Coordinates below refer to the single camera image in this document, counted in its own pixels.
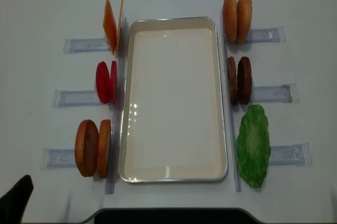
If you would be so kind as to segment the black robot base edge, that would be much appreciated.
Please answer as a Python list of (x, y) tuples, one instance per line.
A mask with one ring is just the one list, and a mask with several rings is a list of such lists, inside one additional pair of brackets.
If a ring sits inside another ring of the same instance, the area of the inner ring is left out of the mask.
[(241, 210), (225, 209), (136, 209), (105, 210), (95, 223), (258, 223)]

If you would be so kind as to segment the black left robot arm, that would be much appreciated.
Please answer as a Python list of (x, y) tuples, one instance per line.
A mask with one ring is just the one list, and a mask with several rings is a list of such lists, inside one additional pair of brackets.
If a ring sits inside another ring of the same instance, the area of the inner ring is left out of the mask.
[(25, 175), (1, 197), (1, 223), (21, 223), (33, 190), (31, 176)]

